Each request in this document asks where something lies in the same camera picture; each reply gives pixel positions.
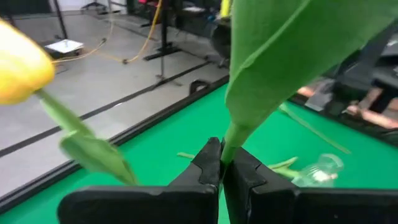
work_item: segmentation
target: green table surface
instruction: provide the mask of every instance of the green table surface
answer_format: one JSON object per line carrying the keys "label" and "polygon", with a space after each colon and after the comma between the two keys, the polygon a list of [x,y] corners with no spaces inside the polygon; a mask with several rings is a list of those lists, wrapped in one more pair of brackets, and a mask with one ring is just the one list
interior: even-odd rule
{"label": "green table surface", "polygon": [[[119,147],[141,183],[167,185],[190,162],[177,157],[176,153],[196,154],[209,137],[223,137],[229,123],[224,105],[225,90],[226,85]],[[320,154],[332,153],[345,164],[335,180],[335,187],[398,188],[396,148],[295,105],[289,104],[289,107],[329,138],[347,147],[352,154],[340,152],[278,111],[249,138],[244,148],[265,164],[298,156],[293,169],[313,164]],[[82,169],[1,215],[0,223],[58,223],[56,209],[62,197],[88,185],[120,183],[109,175]],[[229,223],[224,197],[220,201],[219,219],[219,223]]]}

